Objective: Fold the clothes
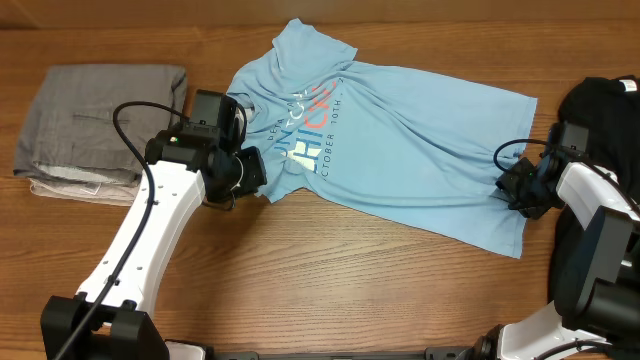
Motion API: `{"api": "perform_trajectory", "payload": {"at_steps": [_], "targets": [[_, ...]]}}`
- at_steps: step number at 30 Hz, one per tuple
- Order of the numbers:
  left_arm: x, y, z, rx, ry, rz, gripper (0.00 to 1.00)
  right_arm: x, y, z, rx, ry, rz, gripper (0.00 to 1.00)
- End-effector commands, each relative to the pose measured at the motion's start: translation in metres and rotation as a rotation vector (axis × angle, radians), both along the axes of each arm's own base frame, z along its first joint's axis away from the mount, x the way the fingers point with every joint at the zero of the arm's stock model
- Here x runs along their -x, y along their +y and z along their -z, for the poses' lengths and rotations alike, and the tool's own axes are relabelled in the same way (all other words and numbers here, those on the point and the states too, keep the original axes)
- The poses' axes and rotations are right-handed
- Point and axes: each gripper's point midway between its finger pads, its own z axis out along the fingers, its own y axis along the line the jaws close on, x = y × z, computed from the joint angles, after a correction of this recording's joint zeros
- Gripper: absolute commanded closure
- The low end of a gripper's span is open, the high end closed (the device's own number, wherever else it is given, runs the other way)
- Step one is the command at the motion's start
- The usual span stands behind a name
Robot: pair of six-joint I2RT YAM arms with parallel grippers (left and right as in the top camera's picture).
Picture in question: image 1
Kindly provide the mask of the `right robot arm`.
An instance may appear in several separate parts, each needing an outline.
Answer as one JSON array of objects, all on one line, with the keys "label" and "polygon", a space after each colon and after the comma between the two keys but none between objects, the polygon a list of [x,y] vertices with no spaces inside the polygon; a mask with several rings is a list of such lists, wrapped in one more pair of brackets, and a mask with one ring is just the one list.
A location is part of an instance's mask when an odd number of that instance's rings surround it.
[{"label": "right robot arm", "polygon": [[538,219],[567,206],[583,229],[557,266],[552,301],[497,326],[461,359],[563,359],[579,352],[639,356],[639,207],[586,154],[587,129],[556,123],[538,164],[522,158],[497,180],[510,209]]}]

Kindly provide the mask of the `light blue printed t-shirt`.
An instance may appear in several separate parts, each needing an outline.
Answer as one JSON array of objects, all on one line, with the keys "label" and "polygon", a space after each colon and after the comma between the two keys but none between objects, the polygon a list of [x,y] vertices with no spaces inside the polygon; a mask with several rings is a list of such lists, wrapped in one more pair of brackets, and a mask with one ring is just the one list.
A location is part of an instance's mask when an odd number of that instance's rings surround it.
[{"label": "light blue printed t-shirt", "polygon": [[496,180],[523,153],[537,101],[427,71],[360,62],[299,20],[244,65],[247,111],[271,201],[307,189],[355,210],[512,258],[525,220]]}]

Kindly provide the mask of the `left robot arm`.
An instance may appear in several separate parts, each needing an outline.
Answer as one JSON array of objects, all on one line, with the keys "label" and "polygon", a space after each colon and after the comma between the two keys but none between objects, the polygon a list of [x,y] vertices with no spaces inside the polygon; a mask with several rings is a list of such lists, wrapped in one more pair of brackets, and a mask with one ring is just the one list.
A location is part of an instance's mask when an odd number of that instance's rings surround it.
[{"label": "left robot arm", "polygon": [[51,297],[41,314],[47,358],[213,358],[210,346],[164,339],[153,313],[195,210],[231,210],[267,182],[259,150],[242,145],[247,123],[235,99],[199,90],[190,115],[134,154],[143,168],[140,187],[109,249],[73,297]]}]

